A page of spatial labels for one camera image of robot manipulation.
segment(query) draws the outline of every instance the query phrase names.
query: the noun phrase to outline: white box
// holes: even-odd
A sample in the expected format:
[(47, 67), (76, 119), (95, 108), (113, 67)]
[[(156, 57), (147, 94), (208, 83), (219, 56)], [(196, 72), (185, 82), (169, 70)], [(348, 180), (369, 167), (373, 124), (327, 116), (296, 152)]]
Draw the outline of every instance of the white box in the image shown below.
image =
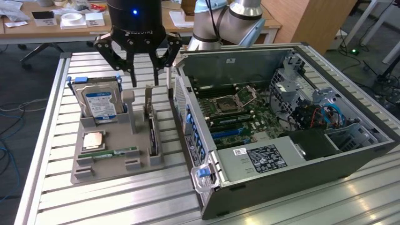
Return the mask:
[(333, 40), (328, 50), (337, 50), (339, 49), (339, 46), (343, 43), (341, 36), (343, 36), (343, 39), (345, 39), (348, 34), (343, 30), (339, 30), (337, 33), (336, 33), (336, 36), (335, 36), (335, 40)]
[(87, 13), (85, 20), (88, 27), (105, 26), (103, 13)]
[(87, 23), (84, 20), (79, 21), (77, 23), (75, 24), (71, 24), (65, 21), (61, 20), (60, 22), (60, 28), (61, 30), (67, 30), (67, 29), (77, 29), (77, 28), (87, 28)]
[(35, 19), (36, 26), (44, 27), (44, 26), (55, 26), (57, 25), (56, 18), (51, 19)]

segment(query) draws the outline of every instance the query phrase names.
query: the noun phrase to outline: power supply label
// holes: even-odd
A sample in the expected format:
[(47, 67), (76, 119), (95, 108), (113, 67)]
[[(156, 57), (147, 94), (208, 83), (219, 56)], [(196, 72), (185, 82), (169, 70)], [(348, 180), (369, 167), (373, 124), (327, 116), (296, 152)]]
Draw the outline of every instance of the power supply label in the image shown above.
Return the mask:
[(247, 153), (259, 173), (288, 166), (275, 145), (247, 150)]

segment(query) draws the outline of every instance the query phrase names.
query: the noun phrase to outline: blue cable on floor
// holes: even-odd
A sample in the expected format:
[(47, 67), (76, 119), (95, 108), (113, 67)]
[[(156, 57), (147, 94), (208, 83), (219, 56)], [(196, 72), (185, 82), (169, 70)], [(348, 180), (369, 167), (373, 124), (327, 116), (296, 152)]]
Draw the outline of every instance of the blue cable on floor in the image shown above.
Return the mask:
[[(9, 138), (11, 136), (13, 136), (24, 127), (24, 119), (19, 116), (8, 116), (0, 113), (0, 116), (8, 117), (8, 118), (16, 118), (21, 121), (20, 123), (20, 127), (16, 129), (16, 131), (13, 131), (8, 136), (5, 136), (4, 138), (0, 138), (0, 140), (3, 141), (4, 139)], [(13, 158), (13, 154), (5, 149), (0, 147), (0, 150), (4, 151), (4, 154), (8, 155), (11, 161), (12, 161), (12, 165), (13, 165), (13, 169), (17, 175), (17, 185), (15, 187), (15, 189), (4, 196), (4, 198), (0, 199), (0, 203), (19, 190), (20, 188), (20, 172), (19, 172), (19, 168), (17, 168), (17, 164), (15, 162), (15, 158)]]
[(4, 154), (8, 154), (8, 157), (11, 158), (13, 169), (15, 169), (15, 172), (17, 175), (17, 185), (16, 185), (15, 189), (4, 196), (4, 198), (0, 199), (0, 203), (1, 203), (8, 198), (8, 196), (11, 196), (20, 188), (20, 173), (19, 173), (17, 164), (15, 162), (12, 153), (5, 148), (0, 148), (0, 150), (4, 151)]
[(13, 136), (13, 135), (21, 130), (21, 128), (24, 127), (24, 119), (23, 119), (21, 117), (19, 117), (19, 116), (8, 116), (8, 115), (4, 115), (3, 113), (0, 113), (0, 116), (8, 117), (8, 118), (16, 118), (16, 119), (19, 119), (19, 120), (21, 121), (20, 127), (16, 129), (16, 131), (12, 132), (12, 133), (11, 133), (8, 136), (5, 136), (4, 138), (0, 138), (0, 140), (4, 140), (4, 139), (7, 139), (7, 138), (9, 138), (11, 136)]

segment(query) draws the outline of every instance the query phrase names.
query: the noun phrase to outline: blue cable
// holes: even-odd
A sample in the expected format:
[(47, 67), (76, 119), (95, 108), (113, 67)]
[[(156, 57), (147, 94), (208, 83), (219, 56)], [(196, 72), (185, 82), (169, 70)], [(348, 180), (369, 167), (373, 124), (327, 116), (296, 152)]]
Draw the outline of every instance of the blue cable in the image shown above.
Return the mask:
[(16, 129), (16, 131), (12, 132), (12, 133), (11, 133), (8, 136), (5, 136), (4, 138), (0, 138), (0, 140), (4, 140), (4, 139), (7, 139), (7, 138), (9, 138), (11, 136), (13, 136), (13, 135), (21, 130), (21, 128), (23, 128), (23, 126), (24, 126), (24, 119), (23, 119), (21, 117), (19, 117), (19, 116), (8, 116), (8, 115), (4, 115), (4, 114), (1, 114), (1, 113), (0, 113), (0, 116), (8, 117), (8, 118), (16, 118), (16, 119), (19, 119), (19, 120), (21, 121), (20, 127)]
[[(24, 127), (24, 119), (19, 116), (8, 116), (0, 113), (0, 116), (8, 117), (8, 118), (16, 118), (21, 121), (20, 123), (20, 127), (16, 129), (16, 131), (13, 131), (8, 136), (5, 136), (4, 138), (0, 138), (0, 140), (3, 141), (4, 139), (9, 138), (11, 136), (13, 136)], [(17, 164), (15, 162), (15, 158), (13, 158), (13, 154), (5, 149), (0, 147), (0, 150), (4, 151), (4, 154), (8, 154), (8, 157), (11, 158), (12, 161), (12, 165), (13, 165), (13, 169), (15, 169), (15, 173), (17, 175), (17, 185), (15, 187), (15, 189), (4, 196), (4, 198), (0, 199), (0, 203), (19, 190), (20, 188), (20, 172), (19, 172), (19, 168), (17, 168)]]
[[(344, 116), (343, 116), (343, 114), (341, 114), (341, 112), (340, 112), (340, 108), (339, 108), (335, 104), (331, 104), (331, 103), (325, 104), (325, 105), (323, 106), (323, 108), (324, 108), (324, 107), (332, 107), (333, 109), (336, 109), (337, 114), (339, 114), (340, 119), (341, 119), (341, 123), (343, 123), (343, 125), (344, 125), (344, 124), (345, 124), (345, 119), (344, 119)], [(321, 114), (323, 114), (324, 120), (325, 120), (327, 123), (331, 123), (331, 120), (325, 117), (325, 110), (323, 110), (323, 108), (321, 108)]]
[(17, 169), (17, 164), (15, 162), (12, 153), (5, 148), (0, 148), (0, 150), (4, 151), (5, 154), (8, 154), (11, 161), (12, 161), (13, 168), (15, 168), (15, 172), (17, 175), (17, 185), (16, 185), (15, 189), (7, 194), (7, 196), (4, 196), (4, 198), (0, 199), (0, 203), (1, 203), (8, 198), (8, 196), (11, 196), (20, 188), (20, 172)]

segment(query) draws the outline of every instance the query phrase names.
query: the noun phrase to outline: wooden desk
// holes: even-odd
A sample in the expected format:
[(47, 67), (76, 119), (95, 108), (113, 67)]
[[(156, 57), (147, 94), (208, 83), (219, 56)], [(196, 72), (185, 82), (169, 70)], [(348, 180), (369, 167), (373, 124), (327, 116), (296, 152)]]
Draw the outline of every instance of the wooden desk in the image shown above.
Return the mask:
[[(179, 32), (181, 36), (192, 36), (193, 28), (177, 28), (169, 17), (171, 8), (179, 8), (177, 3), (164, 2), (163, 6), (163, 24), (168, 32)], [(40, 7), (36, 2), (24, 2), (21, 6), (21, 11), (31, 17), (28, 25), (8, 28), (4, 23), (9, 23), (8, 18), (0, 20), (0, 44), (27, 44), (27, 43), (49, 43), (49, 42), (72, 42), (72, 41), (89, 41), (103, 33), (111, 30), (111, 18), (104, 15), (105, 26), (89, 27), (83, 29), (61, 30), (60, 25), (49, 27), (37, 27), (32, 13), (35, 11), (49, 11), (60, 7)], [(281, 28), (281, 24), (272, 18), (267, 9), (264, 9), (264, 18), (267, 18), (263, 33), (268, 34), (264, 42), (272, 43), (276, 35), (276, 31)]]
[(283, 24), (275, 42), (307, 42), (324, 54), (356, 0), (261, 0), (261, 3)]

